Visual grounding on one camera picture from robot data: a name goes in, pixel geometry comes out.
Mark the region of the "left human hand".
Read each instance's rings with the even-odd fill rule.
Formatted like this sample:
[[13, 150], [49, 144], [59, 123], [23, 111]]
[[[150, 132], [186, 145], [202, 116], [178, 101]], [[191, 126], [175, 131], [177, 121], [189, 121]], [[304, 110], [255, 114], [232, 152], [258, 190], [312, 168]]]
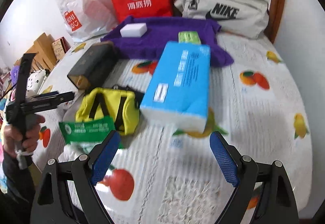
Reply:
[[37, 148], [37, 142], [39, 140], [39, 131], [41, 129], [41, 124], [45, 123], [45, 118], [42, 115], [36, 115], [36, 117], [36, 124], [29, 131], [26, 132], [25, 139], [16, 127], [13, 127], [12, 125], [7, 125], [4, 127], [3, 150], [13, 159], [16, 159], [16, 142], [21, 141], [23, 148], [27, 152], [33, 152]]

